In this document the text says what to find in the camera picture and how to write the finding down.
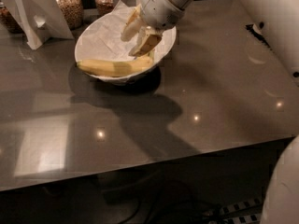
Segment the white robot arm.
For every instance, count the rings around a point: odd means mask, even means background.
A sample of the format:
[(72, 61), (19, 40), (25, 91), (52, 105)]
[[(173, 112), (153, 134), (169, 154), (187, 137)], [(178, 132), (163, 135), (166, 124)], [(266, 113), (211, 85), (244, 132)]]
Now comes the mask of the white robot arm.
[[(175, 27), (193, 0), (140, 0), (127, 19), (121, 40), (137, 38), (130, 50), (141, 56)], [(239, 0), (294, 81), (299, 73), (299, 0)], [(284, 149), (263, 203), (260, 224), (299, 224), (299, 137)]]

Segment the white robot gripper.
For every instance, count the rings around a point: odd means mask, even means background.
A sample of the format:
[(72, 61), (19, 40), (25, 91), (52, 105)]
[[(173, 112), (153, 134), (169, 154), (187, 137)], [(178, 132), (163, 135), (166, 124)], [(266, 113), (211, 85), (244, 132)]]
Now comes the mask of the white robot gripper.
[(140, 57), (153, 50), (163, 37), (159, 30), (172, 29), (183, 15), (184, 9), (179, 0), (141, 0), (141, 6), (135, 7), (121, 32), (124, 42), (130, 41), (139, 32), (129, 55)]

